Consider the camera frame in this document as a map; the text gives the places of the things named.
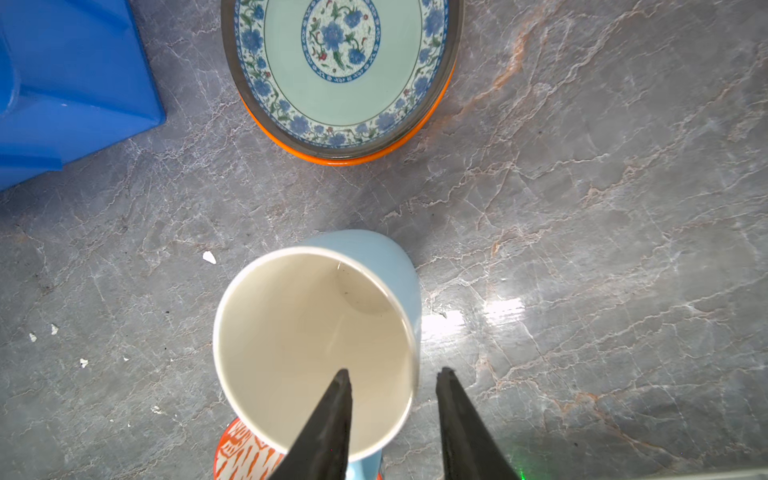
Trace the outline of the light blue ceramic mug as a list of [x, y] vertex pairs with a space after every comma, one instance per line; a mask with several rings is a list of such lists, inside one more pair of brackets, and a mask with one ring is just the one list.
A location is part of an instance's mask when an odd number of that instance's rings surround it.
[[351, 380], [350, 479], [377, 479], [416, 396], [419, 279], [388, 237], [344, 230], [268, 253], [229, 284], [213, 356], [238, 418], [287, 452], [339, 370]]

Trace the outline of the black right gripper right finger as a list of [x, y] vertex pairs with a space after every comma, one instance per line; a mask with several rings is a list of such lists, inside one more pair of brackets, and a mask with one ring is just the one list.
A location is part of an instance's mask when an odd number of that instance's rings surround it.
[[453, 369], [437, 375], [442, 458], [446, 479], [514, 479], [508, 463]]

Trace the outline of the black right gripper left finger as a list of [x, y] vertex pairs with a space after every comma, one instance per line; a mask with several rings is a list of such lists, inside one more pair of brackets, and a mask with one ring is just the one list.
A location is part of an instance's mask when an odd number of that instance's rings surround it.
[[352, 406], [349, 372], [340, 369], [270, 479], [345, 479]]

